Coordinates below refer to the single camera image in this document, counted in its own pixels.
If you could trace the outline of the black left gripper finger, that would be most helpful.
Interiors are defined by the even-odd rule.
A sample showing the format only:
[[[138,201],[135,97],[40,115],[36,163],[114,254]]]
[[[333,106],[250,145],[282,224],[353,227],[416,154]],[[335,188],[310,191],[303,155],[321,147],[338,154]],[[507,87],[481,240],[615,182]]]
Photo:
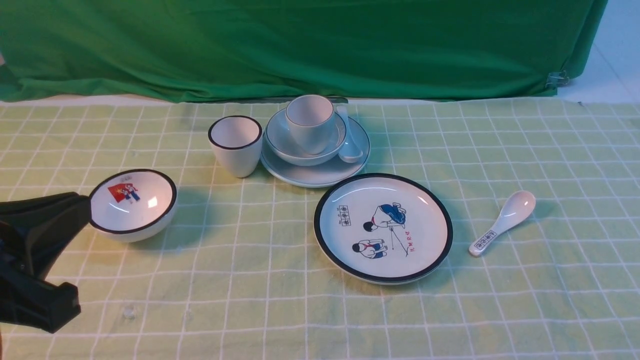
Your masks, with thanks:
[[[54,334],[81,312],[78,288],[54,285],[46,276],[62,251],[45,251],[36,258],[36,271],[6,250],[1,251],[1,321]]]
[[[90,198],[76,192],[2,202],[1,259],[45,280],[55,261],[91,219]]]

